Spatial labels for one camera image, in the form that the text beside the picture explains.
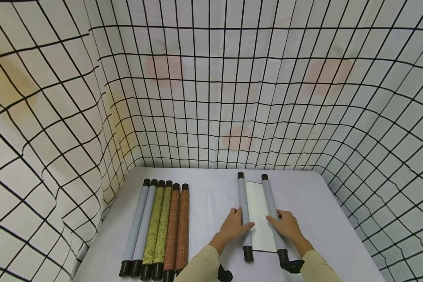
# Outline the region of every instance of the grid backdrop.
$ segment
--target grid backdrop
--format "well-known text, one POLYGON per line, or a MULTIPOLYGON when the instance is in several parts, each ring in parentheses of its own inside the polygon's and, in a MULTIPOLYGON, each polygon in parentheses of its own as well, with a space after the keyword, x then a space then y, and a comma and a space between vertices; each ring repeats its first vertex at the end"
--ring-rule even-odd
POLYGON ((0 281, 71 280, 134 166, 314 170, 423 282, 423 0, 0 1, 0 281))

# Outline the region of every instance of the white paper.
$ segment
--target white paper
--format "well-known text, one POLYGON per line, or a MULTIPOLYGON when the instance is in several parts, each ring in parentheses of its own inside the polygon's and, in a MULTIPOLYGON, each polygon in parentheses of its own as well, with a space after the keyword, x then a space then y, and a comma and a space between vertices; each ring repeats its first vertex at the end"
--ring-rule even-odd
POLYGON ((262 184, 246 182, 246 194, 248 197, 249 220, 255 222, 254 228, 251 229, 252 248, 254 250, 276 252, 273 231, 265 218, 268 215, 268 208, 262 184))

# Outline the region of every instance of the white tablecloth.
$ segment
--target white tablecloth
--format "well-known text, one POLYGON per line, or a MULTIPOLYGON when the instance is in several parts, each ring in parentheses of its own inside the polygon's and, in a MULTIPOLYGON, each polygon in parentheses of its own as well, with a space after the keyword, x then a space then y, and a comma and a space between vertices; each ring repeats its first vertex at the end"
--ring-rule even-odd
MULTIPOLYGON (((192 258, 219 230, 230 208, 238 207, 239 171, 244 172, 246 181, 255 182, 261 182, 263 173, 268 174, 277 208, 290 210, 297 217, 303 234, 344 282, 384 282, 331 191, 315 172, 139 167, 128 173, 74 282, 139 281, 120 278, 118 273, 144 178, 190 185, 192 258)), ((298 259, 292 245, 289 256, 298 259)), ((275 253, 254 252, 254 262, 247 264, 239 241, 227 246, 221 264, 232 271, 232 282, 304 281, 300 274, 282 270, 275 253)))

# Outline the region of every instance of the wrist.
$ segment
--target wrist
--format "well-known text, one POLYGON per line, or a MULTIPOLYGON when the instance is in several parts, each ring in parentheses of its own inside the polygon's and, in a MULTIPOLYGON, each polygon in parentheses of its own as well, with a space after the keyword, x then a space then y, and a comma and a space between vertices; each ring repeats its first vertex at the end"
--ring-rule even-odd
POLYGON ((292 235, 289 237, 289 240, 294 244, 301 244, 304 241, 307 241, 307 239, 302 234, 292 235))
POLYGON ((227 235, 225 232, 222 232, 222 231, 219 231, 217 234, 215 234, 213 238, 216 238, 217 240, 226 244, 230 241, 229 235, 227 235))
POLYGON ((222 232, 218 232, 212 238, 209 245, 216 249, 216 251, 218 252, 218 255, 221 255, 228 242, 229 242, 229 237, 227 237, 222 232))

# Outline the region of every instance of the yellow stain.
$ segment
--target yellow stain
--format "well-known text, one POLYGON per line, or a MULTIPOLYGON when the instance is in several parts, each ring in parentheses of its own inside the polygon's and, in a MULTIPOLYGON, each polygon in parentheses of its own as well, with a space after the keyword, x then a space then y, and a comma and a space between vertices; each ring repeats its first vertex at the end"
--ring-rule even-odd
POLYGON ((17 55, 0 58, 0 105, 2 107, 12 105, 9 112, 13 118, 22 119, 31 114, 25 99, 30 106, 34 105, 37 94, 28 96, 38 89, 39 87, 28 75, 17 55))

